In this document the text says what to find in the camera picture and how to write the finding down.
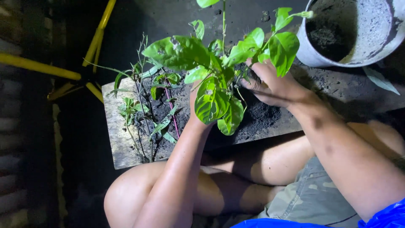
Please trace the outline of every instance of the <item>skin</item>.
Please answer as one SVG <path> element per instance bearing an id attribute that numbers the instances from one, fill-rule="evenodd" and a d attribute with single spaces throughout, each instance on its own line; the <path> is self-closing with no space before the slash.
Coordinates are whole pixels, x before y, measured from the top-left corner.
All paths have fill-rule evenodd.
<path id="1" fill-rule="evenodd" d="M 287 108 L 305 135 L 280 136 L 280 144 L 257 151 L 239 146 L 224 161 L 201 160 L 212 126 L 192 112 L 167 162 L 134 167 L 110 186 L 104 209 L 112 228 L 188 228 L 193 213 L 259 213 L 315 155 L 365 221 L 405 197 L 405 176 L 390 161 L 405 151 L 394 129 L 376 121 L 345 124 L 291 74 L 277 78 L 271 63 L 252 69 L 264 84 L 244 86 L 262 102 Z M 195 92 L 190 100 L 194 110 Z"/>

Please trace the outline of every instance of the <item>yellow tripod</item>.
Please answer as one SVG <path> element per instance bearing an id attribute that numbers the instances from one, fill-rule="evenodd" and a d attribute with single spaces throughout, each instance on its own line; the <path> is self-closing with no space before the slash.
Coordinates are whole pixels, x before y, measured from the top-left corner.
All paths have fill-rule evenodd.
<path id="1" fill-rule="evenodd" d="M 113 11 L 114 5 L 115 5 L 116 0 L 109 0 L 107 7 L 104 11 L 104 14 L 101 18 L 100 24 L 98 25 L 98 28 L 96 30 L 96 33 L 94 34 L 93 40 L 90 43 L 90 47 L 87 51 L 87 54 L 84 58 L 83 67 L 86 67 L 89 65 L 89 62 L 92 62 L 94 59 L 94 64 L 98 64 L 98 57 L 100 56 L 100 49 L 101 49 L 101 43 L 102 39 L 104 36 L 104 29 L 107 25 L 107 22 L 110 18 L 111 12 Z M 65 70 L 59 67 L 54 67 L 50 66 L 47 64 L 43 64 L 40 62 L 35 62 L 26 58 L 21 58 L 19 56 L 13 56 L 10 54 L 6 53 L 0 53 L 0 63 L 7 64 L 7 65 L 12 65 L 15 67 L 21 67 L 24 69 L 32 70 L 32 71 L 37 71 L 41 73 L 46 73 L 50 75 L 55 75 L 58 77 L 64 77 L 67 79 L 71 80 L 76 80 L 79 81 L 82 79 L 82 76 L 79 73 Z M 93 73 L 96 73 L 96 66 L 93 66 Z M 103 102 L 102 98 L 102 93 L 101 93 L 101 86 L 96 83 L 96 86 L 93 85 L 91 82 L 87 82 L 85 86 L 101 101 Z M 62 97 L 68 93 L 71 93 L 73 91 L 76 91 L 78 89 L 81 89 L 83 86 L 77 87 L 76 85 L 68 82 L 64 84 L 62 87 L 59 89 L 55 90 L 53 93 L 50 93 L 48 95 L 48 100 L 52 101 L 55 100 L 59 97 Z"/>

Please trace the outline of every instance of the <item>floor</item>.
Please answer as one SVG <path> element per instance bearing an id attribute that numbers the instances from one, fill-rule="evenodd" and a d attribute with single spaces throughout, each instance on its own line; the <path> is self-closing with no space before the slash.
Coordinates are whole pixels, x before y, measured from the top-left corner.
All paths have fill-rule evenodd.
<path id="1" fill-rule="evenodd" d="M 94 31 L 107 4 L 99 0 L 67 0 L 66 60 L 67 68 L 81 72 L 81 62 L 91 42 Z M 227 0 L 226 43 L 243 38 L 246 30 L 261 27 L 269 32 L 275 22 L 272 11 L 278 7 L 293 7 L 293 12 L 305 9 L 306 1 L 300 0 Z M 100 65 L 128 69 L 137 60 L 136 49 L 142 32 L 149 35 L 149 42 L 175 34 L 188 35 L 188 25 L 201 19 L 206 26 L 204 43 L 222 37 L 220 3 L 212 8 L 200 9 L 195 0 L 117 0 L 107 25 L 100 56 Z M 270 11 L 271 19 L 261 22 L 262 12 Z M 101 85 L 112 82 L 116 73 L 100 70 Z M 88 90 L 82 89 L 57 101 L 61 113 L 62 166 L 64 168 L 64 196 L 69 216 L 67 227 L 108 227 L 102 209 L 105 191 L 125 170 L 114 170 L 111 148 L 104 115 L 104 107 Z"/>

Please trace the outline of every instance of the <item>forearm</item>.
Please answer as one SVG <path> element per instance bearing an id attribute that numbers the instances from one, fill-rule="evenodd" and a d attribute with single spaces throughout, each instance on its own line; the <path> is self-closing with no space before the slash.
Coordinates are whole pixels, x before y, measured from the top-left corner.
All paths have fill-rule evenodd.
<path id="1" fill-rule="evenodd" d="M 201 154 L 210 127 L 188 122 L 134 227 L 190 227 Z"/>
<path id="2" fill-rule="evenodd" d="M 364 219 L 405 197 L 405 177 L 386 157 L 307 93 L 288 109 L 300 122 L 321 164 Z"/>

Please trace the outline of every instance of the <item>white pot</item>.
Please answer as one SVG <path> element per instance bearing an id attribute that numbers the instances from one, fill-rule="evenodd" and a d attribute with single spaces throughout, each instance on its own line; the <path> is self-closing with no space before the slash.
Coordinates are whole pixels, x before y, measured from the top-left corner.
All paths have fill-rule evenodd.
<path id="1" fill-rule="evenodd" d="M 307 11 L 339 25 L 352 37 L 349 54 L 340 61 L 321 55 L 312 46 L 306 31 L 307 19 L 298 30 L 297 58 L 310 67 L 362 67 L 392 53 L 405 37 L 405 0 L 310 0 Z"/>

